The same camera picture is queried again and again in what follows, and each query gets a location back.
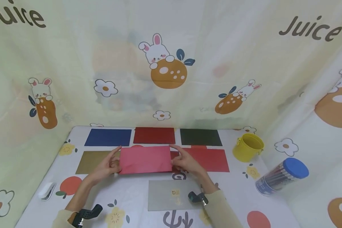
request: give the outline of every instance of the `curtain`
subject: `curtain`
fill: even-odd
[[[76,125],[252,130],[268,168],[308,166],[283,192],[301,226],[335,227],[342,0],[0,1],[0,227]]]

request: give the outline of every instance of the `yellow bucket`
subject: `yellow bucket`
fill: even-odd
[[[260,137],[254,134],[243,134],[237,139],[237,144],[233,148],[233,155],[241,162],[249,162],[256,154],[263,151],[264,143]]]

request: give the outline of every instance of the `hand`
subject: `hand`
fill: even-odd
[[[195,159],[183,148],[176,145],[169,146],[180,152],[180,156],[177,156],[176,158],[171,160],[171,163],[176,167],[176,169],[186,170],[195,176],[206,173],[205,169],[202,168],[202,166],[197,161],[195,161]]]
[[[114,157],[114,154],[121,149],[121,146],[113,149],[106,158],[90,173],[86,178],[93,184],[97,185],[101,180],[113,173],[119,173],[122,168],[118,166],[119,158]]]

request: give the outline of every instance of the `pencil container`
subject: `pencil container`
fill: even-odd
[[[283,189],[289,183],[306,178],[308,168],[296,158],[287,158],[273,170],[256,181],[257,190],[265,196],[270,196]]]

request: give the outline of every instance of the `table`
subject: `table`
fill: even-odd
[[[56,195],[60,184],[68,177],[76,176],[81,179],[86,174],[76,175],[78,164],[84,151],[106,151],[116,147],[107,146],[84,146],[91,129],[98,127],[77,126],[70,132],[67,142],[73,145],[72,153],[57,156],[35,195],[30,200],[16,228],[50,227],[59,210],[64,209],[73,195],[68,190],[68,195],[63,199]],[[134,128],[101,127],[102,129],[131,129],[130,146],[133,146]],[[242,163],[232,154],[232,149],[238,137],[244,134],[244,130],[218,130],[222,142],[221,146],[207,146],[209,149],[224,149],[228,161],[229,173],[209,172],[210,178],[224,191],[228,203],[233,208],[242,225],[245,228],[298,228],[300,227],[284,199],[280,196],[265,197],[255,188],[255,179],[258,175],[267,172],[262,159],[254,158],[250,163]],[[175,129],[176,145],[181,145],[180,129]],[[164,146],[164,144],[141,144],[142,146]],[[180,228],[203,228],[211,227],[202,210],[187,211],[155,211],[149,212],[148,184],[149,180],[172,180],[177,178],[192,178],[189,174],[175,175],[173,173],[152,173],[118,175],[111,181],[101,182],[90,193],[85,206],[92,209],[95,204],[103,207],[101,214],[92,220],[86,220],[84,228],[112,228],[112,227],[180,227]],[[56,182],[57,186],[48,201],[41,201],[37,194],[48,182]],[[121,223],[118,226],[106,223],[107,214],[118,212]],[[188,217],[185,223],[179,226],[178,217]]]

